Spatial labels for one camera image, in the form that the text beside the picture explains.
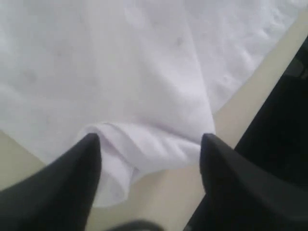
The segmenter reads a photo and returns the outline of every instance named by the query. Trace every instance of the crumpled fabric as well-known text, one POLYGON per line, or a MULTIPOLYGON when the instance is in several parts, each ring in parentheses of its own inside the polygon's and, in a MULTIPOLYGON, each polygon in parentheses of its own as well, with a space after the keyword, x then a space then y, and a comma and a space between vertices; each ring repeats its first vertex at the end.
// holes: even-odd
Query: crumpled fabric
POLYGON ((48 164, 85 134, 96 206, 197 163, 213 114, 307 0, 0 0, 0 129, 48 164))

